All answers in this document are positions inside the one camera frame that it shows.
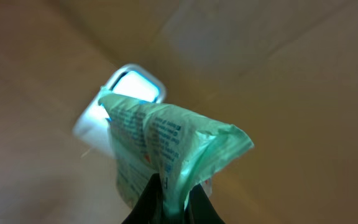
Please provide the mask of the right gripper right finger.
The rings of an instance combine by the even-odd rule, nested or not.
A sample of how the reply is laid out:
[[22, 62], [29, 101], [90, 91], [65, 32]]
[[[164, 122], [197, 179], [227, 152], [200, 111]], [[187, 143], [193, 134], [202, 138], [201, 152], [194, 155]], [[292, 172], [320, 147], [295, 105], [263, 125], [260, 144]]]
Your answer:
[[224, 224], [200, 184], [193, 187], [185, 210], [186, 224]]

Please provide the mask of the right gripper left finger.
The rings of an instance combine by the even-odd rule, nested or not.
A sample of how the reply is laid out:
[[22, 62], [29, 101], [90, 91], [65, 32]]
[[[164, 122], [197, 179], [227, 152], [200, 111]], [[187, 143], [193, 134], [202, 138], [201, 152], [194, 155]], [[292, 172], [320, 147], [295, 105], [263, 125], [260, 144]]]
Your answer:
[[135, 207], [122, 224], [160, 224], [162, 222], [162, 186], [159, 174], [153, 174]]

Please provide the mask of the teal wet wipes pack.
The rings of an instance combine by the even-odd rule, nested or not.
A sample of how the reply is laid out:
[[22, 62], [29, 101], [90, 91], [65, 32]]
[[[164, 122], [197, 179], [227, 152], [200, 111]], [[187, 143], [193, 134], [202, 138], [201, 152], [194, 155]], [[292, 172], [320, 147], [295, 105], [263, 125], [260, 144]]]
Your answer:
[[109, 115], [117, 158], [117, 189], [130, 207], [153, 174], [160, 176], [163, 211], [182, 213], [191, 189], [254, 147], [233, 124], [176, 105], [118, 95], [102, 87], [98, 101]]

